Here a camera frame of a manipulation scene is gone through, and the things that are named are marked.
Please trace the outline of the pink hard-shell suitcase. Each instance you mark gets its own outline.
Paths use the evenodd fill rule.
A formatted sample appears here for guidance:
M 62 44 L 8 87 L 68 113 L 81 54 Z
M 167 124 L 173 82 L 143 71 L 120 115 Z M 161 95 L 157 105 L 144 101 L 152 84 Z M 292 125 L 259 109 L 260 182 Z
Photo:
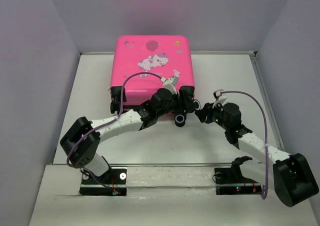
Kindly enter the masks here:
M 123 35 L 115 46 L 110 79 L 110 112 L 128 111 L 149 100 L 161 87 L 158 80 L 172 80 L 182 94 L 176 126 L 187 119 L 186 99 L 194 100 L 195 80 L 191 49 L 183 35 Z

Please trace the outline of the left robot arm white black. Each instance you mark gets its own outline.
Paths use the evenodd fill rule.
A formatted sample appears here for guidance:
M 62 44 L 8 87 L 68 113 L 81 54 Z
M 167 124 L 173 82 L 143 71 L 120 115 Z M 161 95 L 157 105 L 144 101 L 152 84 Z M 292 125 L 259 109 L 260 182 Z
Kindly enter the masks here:
M 180 89 L 173 93 L 160 88 L 149 100 L 125 113 L 96 121 L 80 117 L 60 140 L 67 155 L 66 163 L 71 168 L 85 170 L 97 182 L 104 184 L 110 180 L 112 168 L 97 153 L 100 143 L 127 132 L 147 129 L 166 114 L 174 114 L 176 125 L 182 127 L 187 114 L 199 108 L 199 101 L 188 91 Z

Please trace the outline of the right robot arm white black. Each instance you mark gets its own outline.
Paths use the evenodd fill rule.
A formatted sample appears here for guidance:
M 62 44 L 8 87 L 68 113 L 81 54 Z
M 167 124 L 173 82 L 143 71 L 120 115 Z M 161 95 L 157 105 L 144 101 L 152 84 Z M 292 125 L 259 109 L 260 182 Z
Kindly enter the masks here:
M 265 165 L 261 187 L 261 197 L 266 199 L 268 189 L 272 188 L 278 199 L 287 207 L 305 201 L 320 191 L 310 165 L 300 153 L 289 154 L 260 139 L 242 123 L 242 113 L 235 103 L 206 103 L 195 115 L 201 123 L 216 123 L 224 129 L 226 140 L 237 149 L 248 153 L 249 157 L 233 161 L 230 176 L 235 182 L 249 179 L 245 161 L 256 159 Z

